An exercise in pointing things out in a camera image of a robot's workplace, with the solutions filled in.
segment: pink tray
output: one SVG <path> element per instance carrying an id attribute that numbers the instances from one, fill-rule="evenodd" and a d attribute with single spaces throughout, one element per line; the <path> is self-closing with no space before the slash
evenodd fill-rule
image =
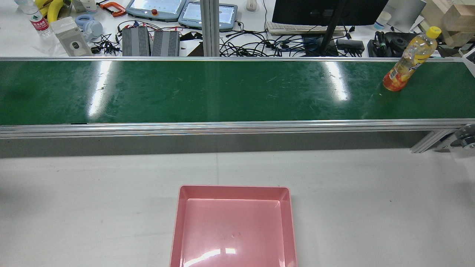
<path id="1" fill-rule="evenodd" d="M 289 189 L 182 186 L 170 267 L 297 267 Z"/>

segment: banana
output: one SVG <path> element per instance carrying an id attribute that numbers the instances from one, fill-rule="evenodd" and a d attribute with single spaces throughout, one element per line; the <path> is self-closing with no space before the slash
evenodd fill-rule
<path id="1" fill-rule="evenodd" d="M 50 3 L 46 4 L 43 8 L 41 8 L 41 9 L 39 10 L 39 12 L 41 12 L 41 14 L 43 15 L 43 17 L 46 16 L 46 14 L 48 14 L 49 5 L 50 5 Z"/>
<path id="2" fill-rule="evenodd" d="M 39 9 L 42 9 L 51 0 L 35 0 L 35 4 Z"/>
<path id="3" fill-rule="evenodd" d="M 63 7 L 63 0 L 53 0 L 48 8 L 48 23 L 58 19 L 59 10 Z"/>

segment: water bottle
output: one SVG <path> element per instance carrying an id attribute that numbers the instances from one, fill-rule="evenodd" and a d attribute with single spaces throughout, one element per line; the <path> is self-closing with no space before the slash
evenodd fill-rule
<path id="1" fill-rule="evenodd" d="M 441 30 L 430 27 L 425 34 L 414 37 L 402 53 L 401 59 L 385 75 L 383 85 L 390 91 L 400 91 L 408 83 L 411 75 L 422 65 L 437 48 L 436 38 Z"/>
<path id="2" fill-rule="evenodd" d="M 29 16 L 31 24 L 33 24 L 33 27 L 35 27 L 39 35 L 47 36 L 51 34 L 48 22 L 33 0 L 15 0 L 15 3 L 20 7 L 23 13 Z"/>

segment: computer mouse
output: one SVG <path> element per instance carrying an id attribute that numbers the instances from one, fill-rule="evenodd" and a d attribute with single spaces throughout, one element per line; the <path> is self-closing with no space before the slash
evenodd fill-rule
<path id="1" fill-rule="evenodd" d="M 249 11 L 256 11 L 257 9 L 257 0 L 247 0 L 246 9 Z"/>

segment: juice bottle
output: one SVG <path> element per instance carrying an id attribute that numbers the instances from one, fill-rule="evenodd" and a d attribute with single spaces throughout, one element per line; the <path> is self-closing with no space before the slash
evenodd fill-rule
<path id="1" fill-rule="evenodd" d="M 430 27 L 425 34 L 419 34 L 409 43 L 401 59 L 385 75 L 383 85 L 390 91 L 400 91 L 408 83 L 411 75 L 437 48 L 438 27 Z"/>

